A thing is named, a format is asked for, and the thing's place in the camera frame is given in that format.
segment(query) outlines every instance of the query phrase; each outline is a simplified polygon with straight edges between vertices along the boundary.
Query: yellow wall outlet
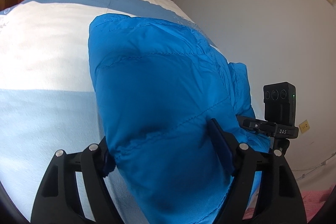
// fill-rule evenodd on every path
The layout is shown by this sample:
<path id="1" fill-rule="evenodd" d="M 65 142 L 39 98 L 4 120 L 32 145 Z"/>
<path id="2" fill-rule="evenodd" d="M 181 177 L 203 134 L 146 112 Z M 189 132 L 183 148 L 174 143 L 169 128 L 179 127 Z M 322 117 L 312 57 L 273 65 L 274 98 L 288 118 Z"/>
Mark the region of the yellow wall outlet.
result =
<path id="1" fill-rule="evenodd" d="M 305 133 L 307 130 L 309 130 L 310 126 L 308 124 L 308 121 L 305 120 L 303 123 L 300 123 L 299 128 L 301 130 L 301 133 Z"/>

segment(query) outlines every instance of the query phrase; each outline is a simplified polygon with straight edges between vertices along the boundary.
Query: white wall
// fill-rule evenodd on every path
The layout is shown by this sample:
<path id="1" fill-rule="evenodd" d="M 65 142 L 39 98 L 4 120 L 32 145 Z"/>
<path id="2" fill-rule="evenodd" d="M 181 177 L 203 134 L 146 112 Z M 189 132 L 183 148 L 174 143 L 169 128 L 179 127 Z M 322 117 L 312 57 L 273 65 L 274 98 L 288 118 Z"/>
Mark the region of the white wall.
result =
<path id="1" fill-rule="evenodd" d="M 291 142 L 286 158 L 292 168 L 319 164 L 336 150 L 336 11 L 326 0 L 173 1 L 228 61 L 247 65 L 259 118 L 264 85 L 296 86 L 296 125 L 308 119 L 310 130 Z M 300 186 L 325 189 L 333 182 L 335 161 Z"/>

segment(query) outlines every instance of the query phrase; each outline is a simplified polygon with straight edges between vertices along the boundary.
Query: bed sheet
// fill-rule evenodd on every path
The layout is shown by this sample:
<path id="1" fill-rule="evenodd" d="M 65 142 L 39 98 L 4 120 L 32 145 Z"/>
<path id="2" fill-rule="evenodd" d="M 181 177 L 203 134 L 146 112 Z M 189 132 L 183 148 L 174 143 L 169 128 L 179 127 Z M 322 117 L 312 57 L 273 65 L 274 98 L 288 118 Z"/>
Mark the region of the bed sheet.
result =
<path id="1" fill-rule="evenodd" d="M 0 180 L 28 220 L 55 151 L 79 152 L 104 135 L 87 42 L 89 24 L 105 13 L 199 29 L 170 0 L 25 0 L 0 12 Z M 77 177 L 85 215 L 93 220 Z M 126 224 L 147 223 L 117 170 L 106 185 Z"/>

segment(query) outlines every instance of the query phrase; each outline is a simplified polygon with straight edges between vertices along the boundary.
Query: wrinkled fabric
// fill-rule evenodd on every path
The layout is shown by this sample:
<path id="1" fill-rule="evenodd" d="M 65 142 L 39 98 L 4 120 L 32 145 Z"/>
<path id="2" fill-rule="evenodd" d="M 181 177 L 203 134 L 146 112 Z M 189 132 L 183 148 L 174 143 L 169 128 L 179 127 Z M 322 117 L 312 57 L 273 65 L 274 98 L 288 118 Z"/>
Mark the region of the wrinkled fabric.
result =
<path id="1" fill-rule="evenodd" d="M 236 119 L 255 117 L 246 66 L 228 64 L 198 31 L 153 18 L 98 16 L 88 47 L 109 151 L 149 223 L 212 223 L 232 177 L 207 121 L 216 118 L 255 150 L 269 149 L 267 137 Z"/>

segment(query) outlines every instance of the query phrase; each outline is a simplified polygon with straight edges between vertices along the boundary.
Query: pink fabric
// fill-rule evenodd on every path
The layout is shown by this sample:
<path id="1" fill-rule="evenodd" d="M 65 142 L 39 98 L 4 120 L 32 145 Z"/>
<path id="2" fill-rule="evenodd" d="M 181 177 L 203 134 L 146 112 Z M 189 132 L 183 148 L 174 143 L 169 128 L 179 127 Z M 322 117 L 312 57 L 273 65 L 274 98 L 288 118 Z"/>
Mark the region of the pink fabric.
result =
<path id="1" fill-rule="evenodd" d="M 301 193 L 304 208 L 306 211 L 307 222 L 309 222 L 314 217 L 314 215 L 316 215 L 316 213 L 321 209 L 333 189 L 334 186 L 323 191 L 303 191 Z M 253 213 L 254 208 L 248 208 L 245 212 L 243 219 L 252 218 Z"/>

